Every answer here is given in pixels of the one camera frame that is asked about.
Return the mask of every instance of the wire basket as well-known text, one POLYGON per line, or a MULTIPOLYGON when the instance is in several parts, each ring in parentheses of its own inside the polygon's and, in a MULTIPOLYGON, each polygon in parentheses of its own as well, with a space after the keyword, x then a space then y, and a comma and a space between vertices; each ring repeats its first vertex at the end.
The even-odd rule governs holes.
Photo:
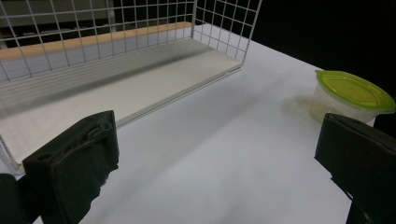
POLYGON ((0 1, 1 161, 22 173, 76 120, 114 110, 120 127, 231 74, 261 3, 0 1))

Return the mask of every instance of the white table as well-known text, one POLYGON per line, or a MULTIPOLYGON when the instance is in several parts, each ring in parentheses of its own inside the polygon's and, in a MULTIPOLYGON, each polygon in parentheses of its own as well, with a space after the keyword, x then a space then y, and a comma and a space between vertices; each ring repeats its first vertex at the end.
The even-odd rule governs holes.
POLYGON ((315 69, 252 43, 242 71, 121 127, 120 169, 81 223, 346 223, 314 159, 315 69))

